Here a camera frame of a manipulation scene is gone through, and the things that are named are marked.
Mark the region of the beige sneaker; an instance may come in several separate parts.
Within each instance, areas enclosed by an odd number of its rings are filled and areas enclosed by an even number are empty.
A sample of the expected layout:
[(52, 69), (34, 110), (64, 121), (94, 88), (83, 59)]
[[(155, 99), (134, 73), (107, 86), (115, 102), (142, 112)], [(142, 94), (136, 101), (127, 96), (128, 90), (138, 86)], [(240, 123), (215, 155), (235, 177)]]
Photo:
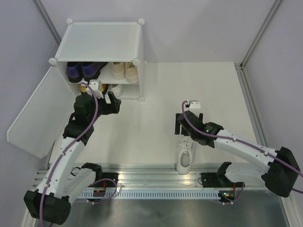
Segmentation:
[(137, 67), (133, 65), (132, 62), (125, 63), (125, 76), (128, 83), (130, 84), (138, 83), (139, 80), (138, 80)]
[(125, 77), (125, 63), (111, 62), (112, 76), (116, 80), (121, 80)]

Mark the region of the gold pointed shoe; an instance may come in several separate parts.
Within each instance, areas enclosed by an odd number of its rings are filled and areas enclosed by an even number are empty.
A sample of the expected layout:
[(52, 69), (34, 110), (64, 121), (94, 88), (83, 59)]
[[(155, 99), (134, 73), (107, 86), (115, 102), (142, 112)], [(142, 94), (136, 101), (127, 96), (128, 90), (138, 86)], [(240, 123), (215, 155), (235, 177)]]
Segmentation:
[(108, 91), (108, 84), (102, 84), (102, 86), (101, 86), (101, 92), (103, 94), (106, 94), (107, 91)]
[(87, 87), (84, 85), (80, 85), (80, 93), (81, 94), (86, 94), (87, 93)]

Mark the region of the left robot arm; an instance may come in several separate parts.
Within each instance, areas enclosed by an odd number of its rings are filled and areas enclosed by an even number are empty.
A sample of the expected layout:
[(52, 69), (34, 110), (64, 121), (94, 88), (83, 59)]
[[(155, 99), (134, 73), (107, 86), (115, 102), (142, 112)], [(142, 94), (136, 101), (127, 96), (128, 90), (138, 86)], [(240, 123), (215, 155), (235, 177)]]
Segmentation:
[(117, 188), (117, 179), (105, 178), (98, 164), (85, 163), (70, 181), (68, 177), (79, 154), (92, 135), (95, 120), (101, 115), (117, 114), (121, 100), (108, 92), (110, 103), (96, 94), (82, 93), (74, 103), (63, 133), (63, 140), (55, 162), (34, 191), (27, 191), (24, 202), (31, 217), (44, 222), (62, 225), (68, 218), (71, 206), (90, 186), (104, 186), (106, 182)]

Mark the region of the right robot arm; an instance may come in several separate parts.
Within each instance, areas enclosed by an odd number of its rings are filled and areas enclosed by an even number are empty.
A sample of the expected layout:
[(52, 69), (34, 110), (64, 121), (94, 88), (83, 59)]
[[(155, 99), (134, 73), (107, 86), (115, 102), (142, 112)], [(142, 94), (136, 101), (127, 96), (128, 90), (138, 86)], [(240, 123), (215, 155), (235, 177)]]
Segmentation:
[(176, 114), (175, 134), (190, 137), (201, 146), (227, 151), (253, 165), (241, 168), (232, 162), (221, 164), (216, 181), (222, 187), (231, 183), (264, 183), (272, 193), (287, 198), (302, 175), (290, 149), (251, 144), (216, 123), (203, 123), (202, 114), (196, 116), (190, 111)]

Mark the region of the purple loafer shoe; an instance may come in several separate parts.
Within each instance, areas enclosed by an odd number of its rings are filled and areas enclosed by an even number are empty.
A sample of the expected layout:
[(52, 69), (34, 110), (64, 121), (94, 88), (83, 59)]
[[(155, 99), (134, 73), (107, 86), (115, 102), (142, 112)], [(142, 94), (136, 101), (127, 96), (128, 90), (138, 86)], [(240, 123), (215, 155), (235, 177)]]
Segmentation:
[(83, 75), (81, 71), (81, 63), (80, 62), (67, 62), (66, 65), (66, 75), (68, 80), (71, 83), (78, 83), (82, 80)]
[(83, 62), (81, 69), (84, 80), (89, 82), (92, 79), (97, 79), (100, 75), (100, 70), (107, 64), (108, 62)]

